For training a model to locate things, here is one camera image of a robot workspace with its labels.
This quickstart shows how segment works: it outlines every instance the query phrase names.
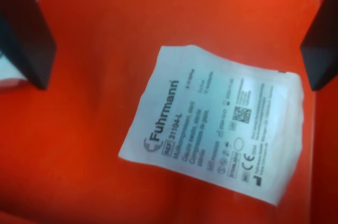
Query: ce mark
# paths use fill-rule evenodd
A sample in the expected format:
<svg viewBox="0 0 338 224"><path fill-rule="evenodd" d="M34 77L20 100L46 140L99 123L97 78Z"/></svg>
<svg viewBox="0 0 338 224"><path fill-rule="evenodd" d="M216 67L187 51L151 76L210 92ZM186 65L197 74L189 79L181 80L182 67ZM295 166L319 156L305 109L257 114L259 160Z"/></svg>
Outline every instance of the ce mark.
<svg viewBox="0 0 338 224"><path fill-rule="evenodd" d="M254 156L250 157L250 155L247 156L246 154L244 154L244 159L247 160L248 162L252 162L255 159L255 157ZM245 170L248 170L248 171L252 170L253 167L254 167L253 165L246 167L244 162L242 162L242 168L245 169Z"/></svg>

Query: qr code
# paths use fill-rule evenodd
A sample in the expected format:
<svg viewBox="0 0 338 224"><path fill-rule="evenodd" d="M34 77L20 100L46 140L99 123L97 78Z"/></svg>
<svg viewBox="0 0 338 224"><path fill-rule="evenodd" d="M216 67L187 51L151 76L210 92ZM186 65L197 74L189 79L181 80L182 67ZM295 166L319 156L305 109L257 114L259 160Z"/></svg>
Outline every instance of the qr code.
<svg viewBox="0 0 338 224"><path fill-rule="evenodd" d="M251 109L242 108L236 106L233 113L233 120L249 123L250 122Z"/></svg>

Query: fuhrmann logo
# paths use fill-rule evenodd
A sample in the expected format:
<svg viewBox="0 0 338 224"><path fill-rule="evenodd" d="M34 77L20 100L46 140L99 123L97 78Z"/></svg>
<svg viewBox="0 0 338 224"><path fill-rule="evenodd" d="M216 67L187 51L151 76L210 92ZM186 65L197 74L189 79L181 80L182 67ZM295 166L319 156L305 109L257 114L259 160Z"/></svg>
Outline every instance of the fuhrmann logo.
<svg viewBox="0 0 338 224"><path fill-rule="evenodd" d="M156 152L163 146L163 140L159 138L160 136L159 134L163 132L165 122L168 119L168 115L169 115L171 106L173 104L178 85L179 85L178 80L171 81L166 103L162 109L162 112L161 112L161 115L158 121L155 123L155 130L150 134L149 139L147 138L144 139L144 148L148 152L151 152L151 153Z"/></svg>

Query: orange-red background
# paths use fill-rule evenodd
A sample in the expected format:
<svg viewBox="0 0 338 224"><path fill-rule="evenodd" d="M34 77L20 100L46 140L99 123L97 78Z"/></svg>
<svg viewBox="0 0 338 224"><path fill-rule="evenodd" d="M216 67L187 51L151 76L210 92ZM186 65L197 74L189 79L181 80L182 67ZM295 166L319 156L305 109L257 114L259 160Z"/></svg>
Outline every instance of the orange-red background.
<svg viewBox="0 0 338 224"><path fill-rule="evenodd" d="M45 223L308 223L315 95L299 45L319 3L40 0L57 59L48 91L0 95L0 209ZM117 157L161 45L186 44L301 76L303 151L277 208Z"/></svg>

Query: white paper packet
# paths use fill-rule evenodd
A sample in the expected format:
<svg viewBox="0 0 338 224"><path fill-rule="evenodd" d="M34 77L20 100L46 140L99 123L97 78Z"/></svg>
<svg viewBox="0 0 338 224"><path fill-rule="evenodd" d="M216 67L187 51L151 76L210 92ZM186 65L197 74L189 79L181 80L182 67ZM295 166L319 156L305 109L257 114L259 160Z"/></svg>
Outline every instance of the white paper packet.
<svg viewBox="0 0 338 224"><path fill-rule="evenodd" d="M164 46L119 157L277 205L302 149L303 98L297 74Z"/></svg>
<svg viewBox="0 0 338 224"><path fill-rule="evenodd" d="M26 77L0 51L0 90L16 87L27 81Z"/></svg>

